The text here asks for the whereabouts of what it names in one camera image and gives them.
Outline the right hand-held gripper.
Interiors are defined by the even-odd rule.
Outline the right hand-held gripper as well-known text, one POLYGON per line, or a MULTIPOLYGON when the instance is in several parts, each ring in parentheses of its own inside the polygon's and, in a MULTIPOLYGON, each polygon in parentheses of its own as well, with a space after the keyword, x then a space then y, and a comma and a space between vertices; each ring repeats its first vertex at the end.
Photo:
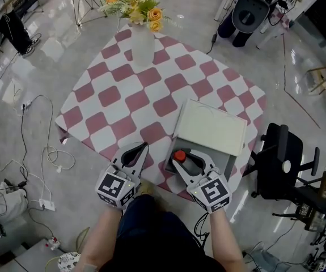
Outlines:
POLYGON ((201 151, 190 150, 191 160, 183 163, 173 160, 176 172, 186 183, 187 192, 206 212, 225 209, 231 202, 231 192, 226 178, 218 173, 212 158, 201 151), (205 175, 198 181, 198 170, 205 175))

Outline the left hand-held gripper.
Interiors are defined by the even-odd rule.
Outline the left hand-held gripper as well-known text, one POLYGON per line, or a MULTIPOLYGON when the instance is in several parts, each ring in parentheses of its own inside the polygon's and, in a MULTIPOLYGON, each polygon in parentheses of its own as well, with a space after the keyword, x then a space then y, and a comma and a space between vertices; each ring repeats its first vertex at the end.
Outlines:
POLYGON ((106 204, 124 210, 133 200, 141 183, 141 171, 145 163, 149 145, 147 142, 134 142, 122 146, 115 153, 112 164, 100 173, 95 192, 106 204), (129 168, 133 173, 119 168, 129 168))

